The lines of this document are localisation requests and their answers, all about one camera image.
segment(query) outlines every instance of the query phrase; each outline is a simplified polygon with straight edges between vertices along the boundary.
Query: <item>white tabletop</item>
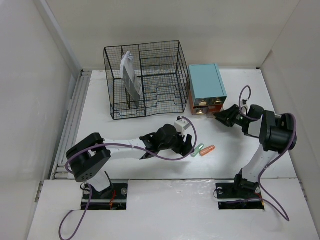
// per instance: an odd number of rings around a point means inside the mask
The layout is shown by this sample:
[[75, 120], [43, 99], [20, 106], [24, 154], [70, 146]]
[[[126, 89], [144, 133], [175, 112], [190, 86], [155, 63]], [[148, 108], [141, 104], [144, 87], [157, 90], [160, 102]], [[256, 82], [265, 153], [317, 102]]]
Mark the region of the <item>white tabletop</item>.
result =
[[[274, 111], [263, 75], [255, 69], [221, 69], [227, 92], [224, 109], [237, 104], [241, 89], [250, 85], [252, 96], [249, 104]], [[259, 146], [255, 138], [244, 136], [239, 126], [228, 128], [214, 118], [192, 116], [189, 103], [184, 113], [159, 114], [155, 116], [113, 120], [105, 71], [93, 71], [87, 92], [76, 142], [92, 133], [100, 133], [105, 139], [130, 140], [156, 132], [164, 124], [174, 124], [177, 116], [185, 116], [194, 123], [198, 143], [215, 145], [215, 150], [204, 157], [188, 157], [171, 162], [157, 158], [147, 160], [117, 159], [109, 161], [105, 170], [112, 179], [233, 179], [253, 157]], [[193, 135], [192, 128], [187, 130]], [[177, 158], [173, 151], [160, 155]], [[270, 167], [264, 178], [296, 178], [296, 173], [287, 153]]]
[[[214, 180], [131, 180], [126, 210], [90, 210], [74, 240], [318, 240], [297, 179], [263, 179], [283, 205], [286, 222], [269, 205], [265, 210], [219, 210]], [[67, 239], [83, 211], [74, 180], [46, 180], [28, 240]]]

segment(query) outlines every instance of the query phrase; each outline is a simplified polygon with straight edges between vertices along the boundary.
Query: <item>basket divider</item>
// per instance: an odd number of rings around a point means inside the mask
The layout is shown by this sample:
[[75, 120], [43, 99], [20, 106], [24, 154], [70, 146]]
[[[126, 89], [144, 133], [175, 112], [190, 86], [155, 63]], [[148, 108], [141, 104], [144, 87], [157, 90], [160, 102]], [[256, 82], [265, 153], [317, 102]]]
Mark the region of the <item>basket divider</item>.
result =
[[139, 51], [139, 61], [140, 61], [140, 71], [141, 71], [141, 83], [142, 83], [142, 97], [143, 97], [143, 105], [144, 105], [144, 114], [147, 116], [147, 107], [146, 107], [146, 99], [145, 99], [145, 85], [144, 85], [144, 73], [142, 70], [142, 61], [141, 61], [141, 54], [140, 54], [140, 45], [138, 45]]

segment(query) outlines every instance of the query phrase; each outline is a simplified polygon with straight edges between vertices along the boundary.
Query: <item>robotic arm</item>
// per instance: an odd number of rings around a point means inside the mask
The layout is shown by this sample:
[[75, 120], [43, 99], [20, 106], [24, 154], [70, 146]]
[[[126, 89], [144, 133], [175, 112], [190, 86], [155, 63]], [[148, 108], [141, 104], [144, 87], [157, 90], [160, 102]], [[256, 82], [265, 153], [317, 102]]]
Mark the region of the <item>robotic arm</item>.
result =
[[[227, 127], [233, 127], [234, 124], [241, 126], [245, 136], [259, 139], [260, 146], [251, 161], [236, 174], [234, 183], [220, 183], [224, 190], [218, 198], [222, 199], [254, 197], [259, 187], [259, 174], [288, 147], [293, 135], [294, 121], [290, 114], [276, 115], [258, 105], [251, 105], [247, 115], [240, 111], [237, 105], [233, 105], [216, 113], [215, 118]], [[295, 147], [296, 142], [297, 135], [289, 150]]]
[[93, 150], [94, 152], [86, 151], [70, 162], [70, 167], [76, 182], [88, 182], [99, 192], [100, 197], [103, 199], [113, 190], [113, 185], [108, 174], [103, 171], [103, 166], [107, 161], [127, 158], [140, 160], [153, 157], [153, 155], [134, 148], [134, 146], [146, 149], [156, 155], [162, 150], [171, 149], [176, 154], [184, 157], [193, 149], [191, 135], [188, 134], [184, 141], [185, 130], [190, 126], [185, 119], [178, 117], [174, 126], [165, 124], [157, 132], [133, 140], [105, 140], [99, 133], [92, 133], [71, 148], [66, 153], [66, 157], [69, 160], [80, 151], [94, 145], [103, 144], [104, 142], [132, 146], [121, 147], [111, 145], [108, 146], [108, 148], [105, 146], [98, 147]]

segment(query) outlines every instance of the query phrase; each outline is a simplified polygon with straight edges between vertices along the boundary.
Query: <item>wire mesh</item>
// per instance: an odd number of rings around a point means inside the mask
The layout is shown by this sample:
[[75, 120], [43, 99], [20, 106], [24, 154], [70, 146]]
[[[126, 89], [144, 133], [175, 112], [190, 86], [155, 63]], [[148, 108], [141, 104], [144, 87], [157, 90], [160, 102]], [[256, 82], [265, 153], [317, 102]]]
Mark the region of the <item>wire mesh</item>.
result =
[[[134, 57], [134, 71], [142, 82], [139, 104], [120, 78], [121, 59], [127, 51]], [[190, 80], [179, 41], [105, 47], [104, 64], [114, 120], [185, 111]]]

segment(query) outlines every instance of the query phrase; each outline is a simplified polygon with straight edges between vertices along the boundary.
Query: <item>white wall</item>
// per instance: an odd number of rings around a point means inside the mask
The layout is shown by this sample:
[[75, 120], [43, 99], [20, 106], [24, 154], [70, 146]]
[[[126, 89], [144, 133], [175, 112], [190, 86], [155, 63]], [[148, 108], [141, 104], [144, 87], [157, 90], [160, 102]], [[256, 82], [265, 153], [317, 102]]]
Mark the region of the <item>white wall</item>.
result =
[[299, 0], [47, 0], [84, 68], [103, 48], [180, 40], [188, 64], [259, 67]]
[[301, 0], [283, 29], [262, 73], [275, 109], [297, 117], [291, 152], [320, 233], [320, 1]]
[[0, 0], [0, 238], [25, 239], [71, 72], [32, 0]]

